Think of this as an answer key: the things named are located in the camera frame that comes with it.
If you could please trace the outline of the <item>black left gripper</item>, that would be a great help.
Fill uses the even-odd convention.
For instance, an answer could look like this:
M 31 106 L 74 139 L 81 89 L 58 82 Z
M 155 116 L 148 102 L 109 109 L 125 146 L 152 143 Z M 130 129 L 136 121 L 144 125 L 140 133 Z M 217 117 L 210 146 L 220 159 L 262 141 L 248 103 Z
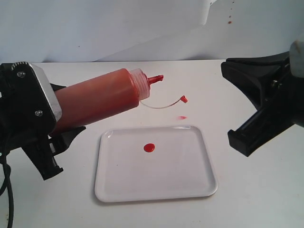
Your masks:
M 50 115 L 36 117 L 34 111 L 26 107 L 21 97 L 21 83 L 12 73 L 13 63 L 0 66 L 0 147 L 11 151 L 22 148 L 44 180 L 63 171 L 54 159 L 54 155 L 65 152 L 72 141 L 86 129 L 85 126 L 55 134 L 55 122 Z M 66 88 L 63 85 L 50 84 L 54 92 Z

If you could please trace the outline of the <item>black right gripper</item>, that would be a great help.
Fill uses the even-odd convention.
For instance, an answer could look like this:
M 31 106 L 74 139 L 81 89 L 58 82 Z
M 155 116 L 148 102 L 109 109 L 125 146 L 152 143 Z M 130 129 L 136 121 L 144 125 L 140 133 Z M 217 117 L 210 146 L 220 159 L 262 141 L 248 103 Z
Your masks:
M 228 131 L 230 146 L 241 154 L 248 157 L 294 124 L 304 125 L 304 79 L 292 75 L 288 52 L 228 58 L 221 72 L 256 108 L 237 130 Z

